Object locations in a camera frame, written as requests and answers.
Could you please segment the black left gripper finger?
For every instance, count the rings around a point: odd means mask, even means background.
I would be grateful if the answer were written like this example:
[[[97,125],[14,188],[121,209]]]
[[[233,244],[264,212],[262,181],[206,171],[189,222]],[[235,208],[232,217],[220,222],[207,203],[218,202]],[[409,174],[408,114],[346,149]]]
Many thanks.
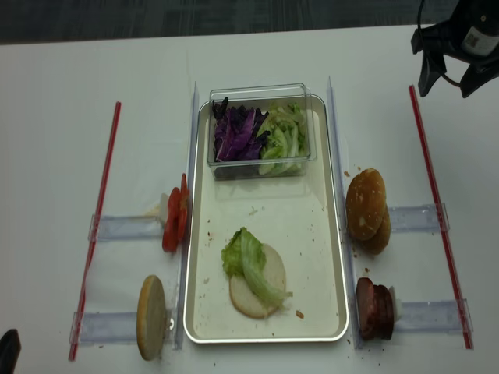
[[[8,330],[0,341],[0,373],[13,374],[19,357],[19,333]]]

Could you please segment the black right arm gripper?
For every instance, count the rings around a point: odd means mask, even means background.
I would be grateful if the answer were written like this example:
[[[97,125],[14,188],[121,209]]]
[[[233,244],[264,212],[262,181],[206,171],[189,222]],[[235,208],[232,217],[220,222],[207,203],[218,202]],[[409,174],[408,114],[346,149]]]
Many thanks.
[[[469,97],[499,75],[498,1],[458,2],[450,19],[426,28],[418,26],[411,46],[413,54],[426,51],[418,82],[421,97],[447,73],[443,55],[470,64],[460,81],[462,97]]]

